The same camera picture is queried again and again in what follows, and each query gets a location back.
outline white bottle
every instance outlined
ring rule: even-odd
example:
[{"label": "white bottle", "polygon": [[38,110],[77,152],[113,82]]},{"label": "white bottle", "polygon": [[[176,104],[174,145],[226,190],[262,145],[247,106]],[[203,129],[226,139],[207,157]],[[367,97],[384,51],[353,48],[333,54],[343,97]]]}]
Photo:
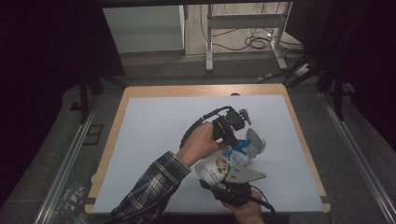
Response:
[{"label": "white bottle", "polygon": [[264,151],[265,141],[257,130],[249,128],[247,140],[238,140],[239,146],[226,147],[195,164],[195,173],[210,186],[216,186],[237,164],[248,166],[252,158]]}]

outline hand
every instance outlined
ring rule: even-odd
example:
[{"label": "hand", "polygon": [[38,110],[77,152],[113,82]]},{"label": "hand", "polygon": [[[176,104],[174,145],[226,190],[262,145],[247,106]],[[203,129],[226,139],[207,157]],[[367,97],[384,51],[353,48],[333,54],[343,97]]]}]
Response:
[{"label": "hand", "polygon": [[[251,190],[251,196],[262,199],[262,195],[255,189]],[[221,202],[224,207],[230,209],[240,224],[264,224],[262,220],[262,206],[258,203],[248,201],[240,207],[234,207],[228,203]]]},{"label": "hand", "polygon": [[206,122],[198,126],[187,138],[183,148],[176,154],[186,165],[192,166],[198,160],[205,159],[214,152],[227,147],[213,140],[213,124]]}]

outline black curtain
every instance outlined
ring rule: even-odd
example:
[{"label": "black curtain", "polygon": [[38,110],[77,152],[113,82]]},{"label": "black curtain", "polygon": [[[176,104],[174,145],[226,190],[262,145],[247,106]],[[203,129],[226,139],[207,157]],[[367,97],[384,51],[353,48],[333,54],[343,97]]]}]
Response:
[{"label": "black curtain", "polygon": [[352,102],[396,150],[396,1],[369,1],[346,47],[346,81]]},{"label": "black curtain", "polygon": [[124,76],[100,5],[0,3],[1,203],[50,131],[82,73]]}]

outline white wall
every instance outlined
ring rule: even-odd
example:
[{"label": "white wall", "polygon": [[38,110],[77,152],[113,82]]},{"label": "white wall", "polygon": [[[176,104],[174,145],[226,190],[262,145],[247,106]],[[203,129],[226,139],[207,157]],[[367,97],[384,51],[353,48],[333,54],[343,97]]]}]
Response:
[{"label": "white wall", "polygon": [[184,49],[182,6],[104,8],[119,53]]}]

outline plaid shirt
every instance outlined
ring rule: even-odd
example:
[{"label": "plaid shirt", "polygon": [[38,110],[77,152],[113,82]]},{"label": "plaid shirt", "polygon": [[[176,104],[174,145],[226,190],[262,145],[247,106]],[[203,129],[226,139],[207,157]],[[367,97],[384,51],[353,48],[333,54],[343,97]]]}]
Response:
[{"label": "plaid shirt", "polygon": [[150,165],[120,205],[111,211],[115,223],[150,223],[160,216],[191,169],[167,151]]}]

